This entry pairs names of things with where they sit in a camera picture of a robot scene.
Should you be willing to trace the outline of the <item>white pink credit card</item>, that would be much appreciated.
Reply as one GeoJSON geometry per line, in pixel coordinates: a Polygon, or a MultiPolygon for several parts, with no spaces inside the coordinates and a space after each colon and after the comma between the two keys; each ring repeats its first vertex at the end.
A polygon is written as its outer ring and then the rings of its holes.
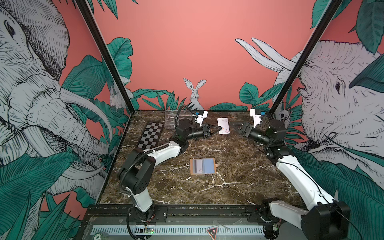
{"type": "Polygon", "coordinates": [[[221,130],[219,131],[220,135],[226,135],[230,134],[230,126],[228,118],[218,118],[218,126],[221,127],[221,130]]]}

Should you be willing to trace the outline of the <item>clear acrylic organizer box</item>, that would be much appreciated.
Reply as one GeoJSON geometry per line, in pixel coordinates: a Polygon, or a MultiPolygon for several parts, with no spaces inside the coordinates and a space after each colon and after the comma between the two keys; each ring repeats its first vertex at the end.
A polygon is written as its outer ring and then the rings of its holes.
{"type": "MultiPolygon", "coordinates": [[[[165,111],[165,128],[166,130],[175,130],[175,119],[178,111],[165,111]]],[[[192,119],[192,115],[187,110],[182,110],[179,114],[177,123],[182,119],[192,119]]]]}

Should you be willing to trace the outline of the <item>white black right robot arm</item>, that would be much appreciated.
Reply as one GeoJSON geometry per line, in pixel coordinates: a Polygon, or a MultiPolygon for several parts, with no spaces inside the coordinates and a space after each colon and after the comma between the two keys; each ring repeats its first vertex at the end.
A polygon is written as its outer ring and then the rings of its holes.
{"type": "Polygon", "coordinates": [[[278,221],[300,229],[308,240],[344,240],[348,236],[350,207],[328,194],[302,167],[297,156],[284,142],[287,129],[279,120],[270,120],[266,130],[249,122],[230,124],[236,132],[263,145],[264,154],[297,190],[306,208],[300,209],[276,198],[263,200],[257,213],[264,226],[264,235],[275,240],[278,221]]]}

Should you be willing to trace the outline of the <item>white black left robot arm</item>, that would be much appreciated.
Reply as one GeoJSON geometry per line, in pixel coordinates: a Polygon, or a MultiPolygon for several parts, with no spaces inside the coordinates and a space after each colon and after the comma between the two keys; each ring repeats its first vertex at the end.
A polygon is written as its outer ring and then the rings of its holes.
{"type": "Polygon", "coordinates": [[[137,210],[142,213],[149,212],[154,205],[148,191],[154,168],[182,155],[189,147],[189,140],[209,138],[221,129],[220,126],[197,124],[182,119],[165,144],[149,150],[139,148],[132,150],[118,172],[119,191],[131,198],[137,210]]]}

